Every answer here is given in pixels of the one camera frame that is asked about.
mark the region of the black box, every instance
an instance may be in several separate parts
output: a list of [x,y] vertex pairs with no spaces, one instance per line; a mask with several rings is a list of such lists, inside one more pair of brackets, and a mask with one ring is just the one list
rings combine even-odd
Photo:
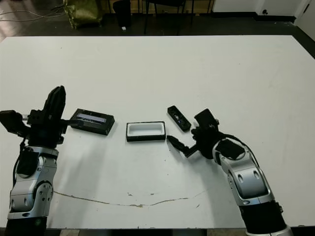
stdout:
[[72,128],[81,129],[96,134],[108,135],[115,119],[112,115],[77,109],[70,120],[83,122],[83,125],[71,125]]

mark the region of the floor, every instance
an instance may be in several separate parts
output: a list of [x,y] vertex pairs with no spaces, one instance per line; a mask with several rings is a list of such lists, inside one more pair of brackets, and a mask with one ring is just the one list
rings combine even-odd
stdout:
[[[0,0],[0,14],[8,11],[30,10],[46,15],[50,9],[62,4],[62,0]],[[34,18],[27,13],[0,15],[0,20],[29,20]],[[176,35],[178,16],[161,14],[157,17],[150,15],[146,35],[166,36]],[[77,30],[71,28],[65,15],[54,18],[42,18],[36,21],[10,22],[0,21],[0,42],[10,36],[143,36],[145,16],[133,14],[132,26],[123,32],[118,26],[116,16],[107,14],[102,21],[102,27],[90,25]],[[293,35],[300,44],[315,58],[315,42],[290,22],[258,22],[249,17],[213,18],[210,15],[194,16],[190,23],[190,15],[183,17],[180,35],[261,35],[280,34]],[[83,236],[106,235],[103,232],[76,231],[76,230],[48,230],[47,235]],[[208,230],[208,236],[243,236],[244,230]]]

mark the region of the table surface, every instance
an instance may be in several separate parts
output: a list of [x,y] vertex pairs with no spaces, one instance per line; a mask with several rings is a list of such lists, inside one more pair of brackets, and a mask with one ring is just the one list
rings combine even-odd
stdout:
[[[313,225],[315,60],[291,36],[13,37],[0,44],[0,109],[42,109],[64,85],[77,108],[114,115],[108,136],[68,128],[57,148],[49,228],[243,227],[226,176],[167,142],[126,142],[126,123],[209,108],[255,152],[284,218]],[[0,128],[0,227],[21,138]]]

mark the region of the black object on floor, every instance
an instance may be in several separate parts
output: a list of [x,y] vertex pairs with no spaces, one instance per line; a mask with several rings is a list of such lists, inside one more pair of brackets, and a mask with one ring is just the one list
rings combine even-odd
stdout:
[[114,11],[116,12],[118,25],[120,27],[131,26],[131,8],[130,0],[120,0],[113,3]]

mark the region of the wall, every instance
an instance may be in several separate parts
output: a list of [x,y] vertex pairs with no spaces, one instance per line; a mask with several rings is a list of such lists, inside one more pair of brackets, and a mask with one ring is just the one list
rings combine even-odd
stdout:
[[294,16],[302,0],[265,0],[257,14],[262,15],[264,9],[268,16]]
[[296,25],[315,41],[315,0],[310,2],[307,11],[296,21]]
[[255,12],[258,0],[215,0],[214,12]]
[[296,16],[307,0],[215,0],[214,12],[256,12],[268,16]]

